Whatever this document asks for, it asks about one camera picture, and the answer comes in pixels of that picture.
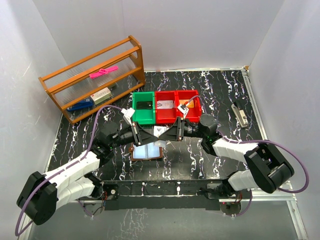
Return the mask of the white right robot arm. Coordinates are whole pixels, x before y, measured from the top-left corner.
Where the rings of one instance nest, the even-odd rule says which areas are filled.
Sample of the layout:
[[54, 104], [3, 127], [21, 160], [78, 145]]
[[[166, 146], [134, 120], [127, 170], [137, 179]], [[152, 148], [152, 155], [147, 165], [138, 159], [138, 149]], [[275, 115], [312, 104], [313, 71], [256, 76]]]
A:
[[241, 190], [260, 188], [272, 194], [289, 180], [295, 171], [283, 154], [272, 143], [233, 143], [217, 130], [214, 117], [204, 113], [198, 124], [178, 117], [175, 123], [158, 138], [161, 141], [181, 141], [184, 137], [201, 138], [202, 149], [215, 157], [245, 163], [247, 170], [232, 173], [223, 185], [223, 194], [233, 199]]

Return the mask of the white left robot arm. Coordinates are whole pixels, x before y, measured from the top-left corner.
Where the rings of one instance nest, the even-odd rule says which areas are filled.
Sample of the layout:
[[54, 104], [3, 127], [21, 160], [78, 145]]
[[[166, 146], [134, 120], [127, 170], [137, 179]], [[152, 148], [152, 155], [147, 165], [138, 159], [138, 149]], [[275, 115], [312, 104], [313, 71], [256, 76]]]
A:
[[69, 202], [82, 197], [97, 200], [103, 195], [104, 188], [90, 174], [107, 163], [115, 148], [128, 144], [141, 147], [157, 140], [137, 122], [122, 129], [115, 122], [108, 122], [98, 131], [88, 151], [54, 170], [32, 173], [16, 204], [32, 223], [42, 225]]

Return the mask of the silver card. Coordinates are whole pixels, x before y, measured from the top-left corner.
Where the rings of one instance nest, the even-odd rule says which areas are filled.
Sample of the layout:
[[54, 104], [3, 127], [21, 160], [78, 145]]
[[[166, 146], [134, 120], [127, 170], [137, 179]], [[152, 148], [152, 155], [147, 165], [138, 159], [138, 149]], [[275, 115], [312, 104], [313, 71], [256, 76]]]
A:
[[[153, 127], [153, 135], [155, 137], [159, 137], [161, 134], [163, 134], [168, 128], [166, 126], [154, 126]], [[153, 143], [154, 146], [156, 147], [161, 147], [164, 148], [166, 146], [166, 141], [165, 140], [157, 140]]]

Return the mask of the gold card with magnetic stripe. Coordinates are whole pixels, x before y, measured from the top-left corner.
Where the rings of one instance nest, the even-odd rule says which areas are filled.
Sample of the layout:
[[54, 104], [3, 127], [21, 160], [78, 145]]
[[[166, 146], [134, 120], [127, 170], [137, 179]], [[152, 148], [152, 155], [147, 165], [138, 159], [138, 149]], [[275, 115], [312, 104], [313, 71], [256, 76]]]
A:
[[194, 108], [195, 107], [194, 101], [193, 100], [189, 101], [188, 99], [180, 99], [179, 104], [185, 105], [187, 108]]

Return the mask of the brown leather card holder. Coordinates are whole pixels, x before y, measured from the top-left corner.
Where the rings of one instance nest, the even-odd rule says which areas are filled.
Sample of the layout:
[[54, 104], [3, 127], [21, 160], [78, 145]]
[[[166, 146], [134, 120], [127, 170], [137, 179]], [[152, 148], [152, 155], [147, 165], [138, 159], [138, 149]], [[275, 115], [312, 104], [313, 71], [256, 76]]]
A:
[[154, 143], [146, 144], [147, 156], [145, 159], [133, 159], [133, 150], [134, 144], [128, 149], [129, 153], [131, 154], [132, 161], [151, 161], [151, 160], [159, 160], [163, 158], [163, 148], [154, 146]]

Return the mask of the dark card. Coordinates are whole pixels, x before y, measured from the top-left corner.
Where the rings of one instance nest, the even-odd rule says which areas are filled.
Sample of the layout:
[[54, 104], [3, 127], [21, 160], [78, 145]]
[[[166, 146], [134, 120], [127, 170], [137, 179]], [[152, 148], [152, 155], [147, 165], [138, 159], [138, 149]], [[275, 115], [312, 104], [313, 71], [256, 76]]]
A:
[[136, 110], [152, 110], [153, 102], [152, 101], [138, 101], [136, 103]]

